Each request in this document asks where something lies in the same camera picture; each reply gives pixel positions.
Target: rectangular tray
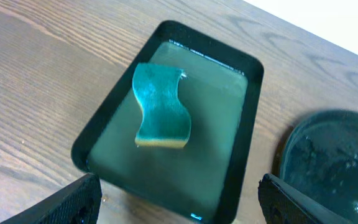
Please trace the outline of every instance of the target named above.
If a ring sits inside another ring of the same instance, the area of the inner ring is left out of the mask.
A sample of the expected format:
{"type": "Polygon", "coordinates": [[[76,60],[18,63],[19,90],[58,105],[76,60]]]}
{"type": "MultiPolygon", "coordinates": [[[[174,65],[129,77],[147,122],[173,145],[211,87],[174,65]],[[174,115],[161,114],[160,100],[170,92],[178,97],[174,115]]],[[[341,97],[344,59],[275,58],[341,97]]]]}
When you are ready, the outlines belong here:
{"type": "Polygon", "coordinates": [[[134,61],[129,65],[128,69],[74,142],[71,150],[71,158],[77,168],[84,172],[92,172],[87,161],[88,154],[98,141],[100,135],[103,133],[121,102],[131,90],[132,77],[137,64],[141,62],[149,62],[156,50],[164,42],[180,44],[181,46],[200,55],[204,55],[225,67],[236,70],[243,74],[248,82],[244,104],[242,105],[241,118],[234,138],[226,176],[224,178],[224,186],[214,215],[212,217],[204,218],[197,214],[177,209],[175,206],[167,205],[155,198],[142,195],[139,191],[136,191],[136,189],[132,189],[120,181],[114,181],[107,178],[105,173],[96,174],[98,174],[101,179],[106,179],[112,184],[117,185],[132,194],[146,198],[153,203],[173,210],[174,212],[195,221],[204,223],[230,223],[236,217],[264,69],[262,64],[256,58],[223,44],[218,40],[212,39],[183,24],[175,21],[165,21],[157,27],[151,38],[144,45],[134,61]]]}

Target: wood grain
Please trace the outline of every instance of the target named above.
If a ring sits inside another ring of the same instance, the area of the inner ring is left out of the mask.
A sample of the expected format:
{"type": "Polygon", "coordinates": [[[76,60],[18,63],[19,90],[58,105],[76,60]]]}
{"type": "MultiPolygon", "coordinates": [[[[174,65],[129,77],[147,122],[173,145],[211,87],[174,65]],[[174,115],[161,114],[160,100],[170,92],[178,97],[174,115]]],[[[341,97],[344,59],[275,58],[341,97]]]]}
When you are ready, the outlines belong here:
{"type": "MultiPolygon", "coordinates": [[[[73,141],[167,19],[264,65],[236,223],[265,222],[258,181],[288,128],[317,110],[358,111],[357,55],[240,0],[0,0],[0,221],[82,176],[70,159],[73,141]]],[[[100,223],[188,222],[102,188],[100,223]]]]}

